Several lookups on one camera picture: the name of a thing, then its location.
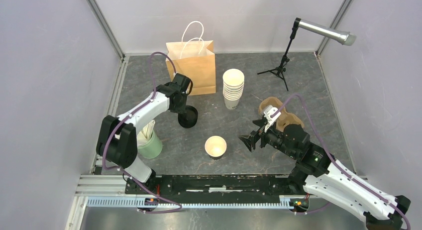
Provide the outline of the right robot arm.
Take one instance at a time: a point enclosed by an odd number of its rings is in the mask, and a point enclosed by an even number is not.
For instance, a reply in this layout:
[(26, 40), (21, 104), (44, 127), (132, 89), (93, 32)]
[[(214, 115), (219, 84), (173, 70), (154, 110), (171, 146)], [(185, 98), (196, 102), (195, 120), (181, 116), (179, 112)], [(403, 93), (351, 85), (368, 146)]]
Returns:
[(347, 170), (332, 154), (312, 143), (301, 125), (289, 124), (279, 131), (275, 127), (265, 129), (264, 118), (253, 123), (259, 129), (238, 138), (250, 152), (259, 143), (261, 148), (269, 145), (295, 160), (287, 181), (291, 193), (323, 198), (353, 214), (368, 230), (400, 230), (403, 224), (410, 229), (405, 216), (410, 199), (380, 191)]

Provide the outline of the black sleeved paper cup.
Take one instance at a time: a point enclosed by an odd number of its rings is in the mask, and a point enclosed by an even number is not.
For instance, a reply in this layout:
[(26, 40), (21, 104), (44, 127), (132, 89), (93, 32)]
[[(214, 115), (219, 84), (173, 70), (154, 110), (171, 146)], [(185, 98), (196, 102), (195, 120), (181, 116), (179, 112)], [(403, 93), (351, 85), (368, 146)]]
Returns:
[(211, 159), (221, 159), (226, 150), (227, 143), (221, 136), (211, 136), (205, 142), (205, 151)]

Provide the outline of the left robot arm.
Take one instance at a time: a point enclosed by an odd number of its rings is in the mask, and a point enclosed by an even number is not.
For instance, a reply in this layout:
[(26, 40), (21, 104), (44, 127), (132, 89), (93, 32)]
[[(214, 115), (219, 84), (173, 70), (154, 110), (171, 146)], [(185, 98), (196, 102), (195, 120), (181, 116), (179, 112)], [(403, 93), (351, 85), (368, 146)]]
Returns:
[(177, 113), (183, 128), (196, 125), (198, 111), (187, 105), (193, 81), (177, 73), (171, 82), (159, 85), (143, 102), (118, 117), (107, 115), (100, 127), (96, 153), (136, 179), (144, 194), (156, 189), (155, 172), (138, 157), (137, 135), (150, 121), (165, 112)]

